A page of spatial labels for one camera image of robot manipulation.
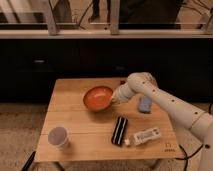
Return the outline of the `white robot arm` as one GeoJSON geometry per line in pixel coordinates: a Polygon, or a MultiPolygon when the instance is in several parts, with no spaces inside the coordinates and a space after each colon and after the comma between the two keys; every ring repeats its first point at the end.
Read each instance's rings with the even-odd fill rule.
{"type": "Polygon", "coordinates": [[[156,86],[148,72],[132,73],[115,89],[113,103],[126,103],[142,93],[203,143],[198,171],[213,171],[213,116],[156,86]]]}

